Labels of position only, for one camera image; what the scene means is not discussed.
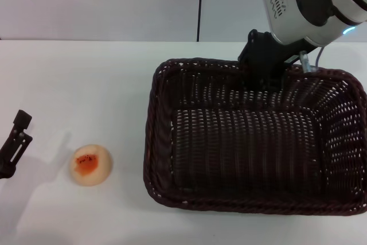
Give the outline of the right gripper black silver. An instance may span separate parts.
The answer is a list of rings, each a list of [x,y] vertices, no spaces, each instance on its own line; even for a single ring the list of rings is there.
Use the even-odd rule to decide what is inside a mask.
[[[252,29],[238,62],[248,66],[248,88],[280,91],[286,60],[343,35],[345,23],[333,0],[263,0],[270,32]]]

